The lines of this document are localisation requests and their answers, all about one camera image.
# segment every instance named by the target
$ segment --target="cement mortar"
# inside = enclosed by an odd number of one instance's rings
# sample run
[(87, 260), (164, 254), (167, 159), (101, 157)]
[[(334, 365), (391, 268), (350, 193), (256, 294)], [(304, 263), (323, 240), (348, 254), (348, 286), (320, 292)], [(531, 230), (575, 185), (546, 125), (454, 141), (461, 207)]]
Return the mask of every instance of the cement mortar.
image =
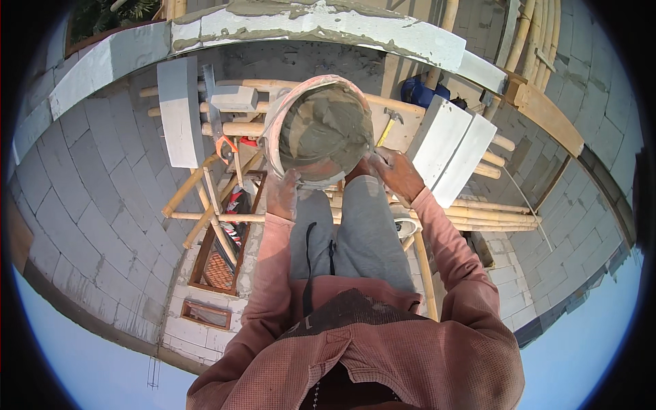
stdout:
[(280, 131), (280, 161), (305, 181), (349, 173), (373, 141), (371, 113), (342, 85), (305, 92), (292, 104)]

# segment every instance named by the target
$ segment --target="hand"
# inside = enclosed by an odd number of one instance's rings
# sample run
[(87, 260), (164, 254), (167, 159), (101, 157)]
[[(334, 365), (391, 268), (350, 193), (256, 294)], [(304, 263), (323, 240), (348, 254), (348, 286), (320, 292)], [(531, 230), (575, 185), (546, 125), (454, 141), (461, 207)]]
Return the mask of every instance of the hand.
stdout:
[(282, 179), (273, 170), (266, 177), (266, 212), (294, 221), (296, 219), (297, 181), (300, 172), (288, 169)]
[(367, 152), (365, 158), (378, 171), (383, 182), (396, 195), (412, 203), (426, 185), (412, 162), (398, 151), (385, 147), (375, 148), (376, 153)]

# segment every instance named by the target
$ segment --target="blue sky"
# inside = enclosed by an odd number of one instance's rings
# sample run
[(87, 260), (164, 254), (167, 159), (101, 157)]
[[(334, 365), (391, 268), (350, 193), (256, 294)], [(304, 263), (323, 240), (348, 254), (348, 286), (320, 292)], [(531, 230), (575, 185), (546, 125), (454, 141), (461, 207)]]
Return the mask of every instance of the blue sky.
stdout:
[[(522, 350), (526, 388), (520, 409), (576, 409), (599, 381), (633, 314), (642, 256), (609, 276), (572, 314)], [(182, 409), (195, 375), (161, 364), (159, 389), (148, 381), (149, 357), (120, 347), (57, 312), (18, 273), (28, 319), (61, 383), (82, 409)]]

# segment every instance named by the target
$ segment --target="gray block wall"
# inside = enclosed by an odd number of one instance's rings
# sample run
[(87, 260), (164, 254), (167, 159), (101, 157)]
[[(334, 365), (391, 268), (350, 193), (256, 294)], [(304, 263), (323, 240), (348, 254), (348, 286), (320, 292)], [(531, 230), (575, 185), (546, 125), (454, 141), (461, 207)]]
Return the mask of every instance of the gray block wall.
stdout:
[[(114, 327), (155, 343), (193, 221), (161, 209), (189, 177), (172, 168), (142, 87), (155, 68), (118, 81), (55, 121), (10, 179), (32, 230), (30, 259), (64, 294)], [(200, 212), (197, 194), (178, 207)]]
[[(636, 99), (617, 53), (578, 0), (562, 1), (556, 62), (545, 94), (577, 128), (631, 203), (635, 153), (642, 147)], [(513, 140), (506, 167), (535, 205), (566, 157), (563, 148), (528, 118), (503, 105), (493, 121)], [(522, 205), (510, 178), (472, 177), (489, 201)], [(581, 286), (621, 243), (616, 222), (587, 174), (571, 161), (538, 212), (554, 250), (537, 231), (509, 235), (537, 315)]]

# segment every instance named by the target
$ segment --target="construction worker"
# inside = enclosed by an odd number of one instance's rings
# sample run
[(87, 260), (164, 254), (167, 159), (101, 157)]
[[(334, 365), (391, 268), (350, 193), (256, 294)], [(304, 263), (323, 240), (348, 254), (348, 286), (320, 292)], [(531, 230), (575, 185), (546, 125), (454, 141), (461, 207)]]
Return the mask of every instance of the construction worker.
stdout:
[[(416, 314), (382, 181), (416, 210), (447, 290), (441, 321)], [(196, 379), (188, 409), (509, 409), (524, 386), (499, 293), (412, 163), (377, 148), (329, 200), (300, 174), (269, 173), (267, 213), (242, 328)]]

